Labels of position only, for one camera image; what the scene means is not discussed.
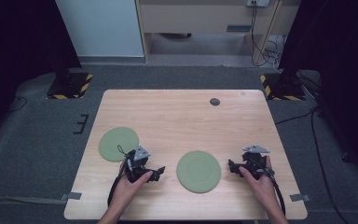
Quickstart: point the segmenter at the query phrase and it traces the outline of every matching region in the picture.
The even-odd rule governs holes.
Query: gray floor
[[[275,44],[268,48],[275,50]],[[253,66],[242,35],[182,39],[156,35],[151,52],[148,63],[84,64],[97,76],[84,99],[45,100],[52,74],[21,85],[18,94],[28,99],[27,105],[7,114],[0,126],[0,196],[57,199],[71,189],[91,126],[86,127],[85,135],[73,135],[73,131],[78,131],[80,114],[91,114],[89,123],[93,122],[105,87],[263,90],[258,77],[274,72],[272,59],[261,67]],[[317,76],[312,71],[304,73]],[[15,101],[13,108],[22,104],[21,99]],[[316,104],[307,95],[305,101],[268,101],[268,106],[274,120],[280,121],[306,114]],[[77,114],[67,112],[74,108]],[[340,160],[341,147],[323,118],[315,115],[313,124],[332,197],[343,216],[358,223],[358,164]],[[310,116],[279,124],[277,129],[300,191],[312,198],[306,202],[308,217],[291,223],[343,223],[326,191]],[[57,204],[0,203],[0,223],[77,223],[65,220],[63,210],[64,205]]]

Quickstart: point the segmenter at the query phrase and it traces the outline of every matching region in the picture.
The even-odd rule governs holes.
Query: green disc
[[[176,173],[180,183],[196,193],[210,191],[219,183],[219,162],[209,153],[192,151],[179,160]]]
[[[101,156],[107,161],[123,161],[124,154],[118,151],[117,146],[123,148],[124,153],[139,146],[138,134],[129,128],[115,128],[107,132],[100,141]]]

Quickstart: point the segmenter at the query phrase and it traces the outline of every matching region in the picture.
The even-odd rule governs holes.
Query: desk
[[[210,104],[218,98],[220,105]],[[243,178],[232,174],[227,160],[241,162],[243,147],[271,151],[271,163],[285,200],[287,217],[307,216],[304,203],[292,202],[296,180],[262,91],[110,90],[103,95],[69,199],[67,219],[99,219],[117,176],[119,162],[103,159],[98,145],[105,133],[128,127],[152,155],[146,168],[166,166],[159,182],[145,184],[122,215],[124,220],[267,219]],[[217,186],[203,194],[182,187],[176,166],[189,151],[213,155],[221,167]]]
[[[255,15],[255,43],[264,51],[270,35],[287,35],[301,0],[270,0]],[[246,0],[136,0],[145,60],[154,33],[221,34],[229,25],[252,26],[253,8]],[[250,48],[250,32],[245,33]],[[254,60],[262,58],[255,49]]]

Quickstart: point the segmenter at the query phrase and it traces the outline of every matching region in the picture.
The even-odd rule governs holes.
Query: yellow and black hazard tape
[[[272,92],[271,92],[271,88],[269,87],[269,84],[266,80],[266,77],[264,75],[260,76],[260,80],[263,83],[263,87],[266,92],[267,99],[270,99],[270,100],[293,100],[293,101],[305,100],[305,97],[297,97],[297,96],[291,96],[291,95],[285,95],[285,96],[280,96],[280,97],[273,96]]]
[[[76,94],[53,94],[53,95],[48,95],[47,99],[64,100],[64,99],[82,98],[84,96],[84,94],[86,93],[87,88],[89,87],[91,78],[92,78],[92,74],[88,74],[86,79],[84,80],[84,84],[83,84],[81,90],[79,91],[79,93],[76,93]]]

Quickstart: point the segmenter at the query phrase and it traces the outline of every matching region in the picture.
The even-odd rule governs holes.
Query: black fabric
[[[23,81],[71,67],[81,65],[55,1],[0,0],[0,119]]]
[[[358,1],[302,1],[280,67],[294,67],[291,75],[296,69],[321,74],[324,117],[358,161]]]

